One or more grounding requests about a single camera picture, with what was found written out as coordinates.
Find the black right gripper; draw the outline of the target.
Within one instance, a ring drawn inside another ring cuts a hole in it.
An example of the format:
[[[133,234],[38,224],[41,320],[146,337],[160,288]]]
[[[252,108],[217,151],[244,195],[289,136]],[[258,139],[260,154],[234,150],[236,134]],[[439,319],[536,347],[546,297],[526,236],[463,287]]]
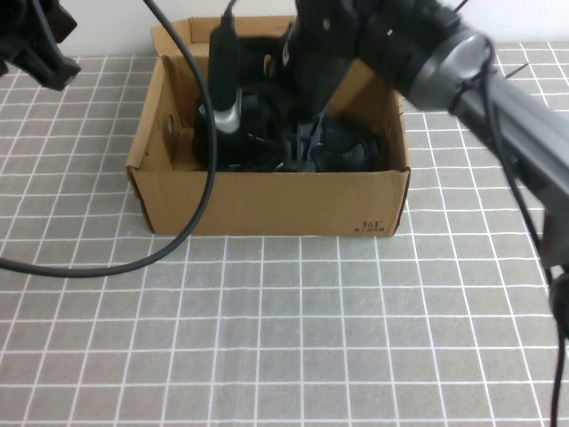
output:
[[[287,95],[284,116],[300,122],[284,131],[284,170],[331,172],[330,141],[321,112],[357,57],[369,3],[310,0],[295,6],[296,20],[282,51],[282,89]]]

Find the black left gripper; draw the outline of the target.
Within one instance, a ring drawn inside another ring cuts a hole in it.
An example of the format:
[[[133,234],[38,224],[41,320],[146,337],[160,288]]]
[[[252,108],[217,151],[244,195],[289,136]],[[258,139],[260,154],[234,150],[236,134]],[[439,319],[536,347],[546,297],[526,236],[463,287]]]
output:
[[[42,87],[63,91],[81,71],[59,50],[76,26],[76,20],[58,1],[3,1],[1,74],[6,75],[12,65]]]

